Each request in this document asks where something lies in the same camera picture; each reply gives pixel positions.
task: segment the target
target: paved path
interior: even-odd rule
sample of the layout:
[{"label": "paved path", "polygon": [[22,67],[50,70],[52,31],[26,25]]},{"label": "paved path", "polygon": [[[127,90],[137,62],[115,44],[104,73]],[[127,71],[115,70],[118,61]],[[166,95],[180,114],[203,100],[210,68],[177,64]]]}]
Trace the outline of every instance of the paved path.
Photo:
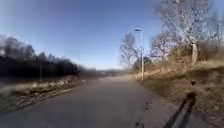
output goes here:
[{"label": "paved path", "polygon": [[[165,102],[130,76],[107,77],[2,116],[0,128],[162,128],[177,110]],[[189,119],[182,127],[206,128]]]}]

